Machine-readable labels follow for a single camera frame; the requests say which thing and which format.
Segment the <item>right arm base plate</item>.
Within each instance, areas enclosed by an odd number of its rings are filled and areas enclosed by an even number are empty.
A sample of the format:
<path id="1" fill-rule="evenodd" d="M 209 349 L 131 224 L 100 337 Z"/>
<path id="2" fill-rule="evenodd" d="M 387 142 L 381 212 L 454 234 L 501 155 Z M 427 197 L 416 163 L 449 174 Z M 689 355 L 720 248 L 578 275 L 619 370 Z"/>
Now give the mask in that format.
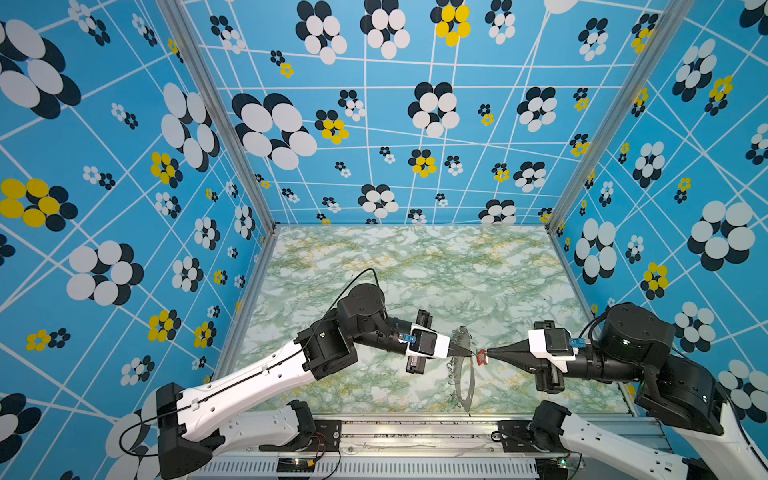
<path id="1" fill-rule="evenodd" d="M 560 430 L 551 425 L 541 426 L 528 420 L 502 420 L 496 424 L 491 439 L 500 443 L 505 453 L 570 453 L 559 433 Z"/>

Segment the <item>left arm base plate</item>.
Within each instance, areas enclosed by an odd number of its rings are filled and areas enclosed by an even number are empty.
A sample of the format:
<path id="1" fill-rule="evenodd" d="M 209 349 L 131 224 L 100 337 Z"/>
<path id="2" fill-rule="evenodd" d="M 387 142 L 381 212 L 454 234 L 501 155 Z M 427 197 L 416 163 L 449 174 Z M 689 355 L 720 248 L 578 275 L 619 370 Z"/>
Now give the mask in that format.
<path id="1" fill-rule="evenodd" d="M 306 433 L 300 432 L 290 440 L 270 440 L 261 443 L 262 452 L 320 451 L 338 452 L 342 434 L 342 421 L 335 419 L 316 419 L 314 426 Z"/>

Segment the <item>grey metal key ring plate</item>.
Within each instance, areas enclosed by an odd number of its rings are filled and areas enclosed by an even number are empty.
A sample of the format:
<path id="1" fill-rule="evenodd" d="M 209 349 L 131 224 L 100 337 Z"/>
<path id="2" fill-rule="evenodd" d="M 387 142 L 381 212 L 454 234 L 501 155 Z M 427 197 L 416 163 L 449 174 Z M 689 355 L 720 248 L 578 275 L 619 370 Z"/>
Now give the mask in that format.
<path id="1" fill-rule="evenodd" d="M 472 336 L 465 326 L 460 326 L 452 333 L 452 338 L 459 335 Z M 449 383 L 454 387 L 453 398 L 457 406 L 460 406 L 467 414 L 471 412 L 475 393 L 474 356 L 471 358 L 453 357 L 449 363 Z"/>

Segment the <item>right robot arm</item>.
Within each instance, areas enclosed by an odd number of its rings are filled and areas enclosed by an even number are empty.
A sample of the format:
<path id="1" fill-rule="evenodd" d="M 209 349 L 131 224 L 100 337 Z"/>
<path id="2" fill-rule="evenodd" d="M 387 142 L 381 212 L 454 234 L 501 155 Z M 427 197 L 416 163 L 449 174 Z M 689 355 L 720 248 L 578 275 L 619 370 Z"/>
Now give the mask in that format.
<path id="1" fill-rule="evenodd" d="M 528 337 L 478 353 L 533 375 L 537 390 L 558 394 L 568 378 L 635 382 L 636 406 L 672 428 L 697 452 L 686 458 L 646 447 L 543 401 L 525 442 L 547 452 L 591 457 L 635 479 L 764 479 L 767 459 L 737 418 L 725 387 L 704 366 L 673 353 L 674 325 L 633 303 L 607 309 L 582 336 L 551 321 Z"/>

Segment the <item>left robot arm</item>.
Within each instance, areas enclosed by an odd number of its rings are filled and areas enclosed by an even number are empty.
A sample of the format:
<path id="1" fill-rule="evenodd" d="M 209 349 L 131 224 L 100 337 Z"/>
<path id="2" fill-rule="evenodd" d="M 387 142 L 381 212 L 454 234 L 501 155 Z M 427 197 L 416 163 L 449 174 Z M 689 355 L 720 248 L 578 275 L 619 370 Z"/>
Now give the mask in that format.
<path id="1" fill-rule="evenodd" d="M 243 420 L 242 414 L 353 365 L 359 345 L 416 360 L 472 354 L 419 322 L 389 316 L 379 286 L 357 285 L 321 319 L 262 360 L 202 386 L 160 387 L 156 407 L 161 478 L 183 477 L 240 446 L 255 445 L 262 451 L 303 448 L 315 433 L 306 403 L 292 401 L 256 422 Z"/>

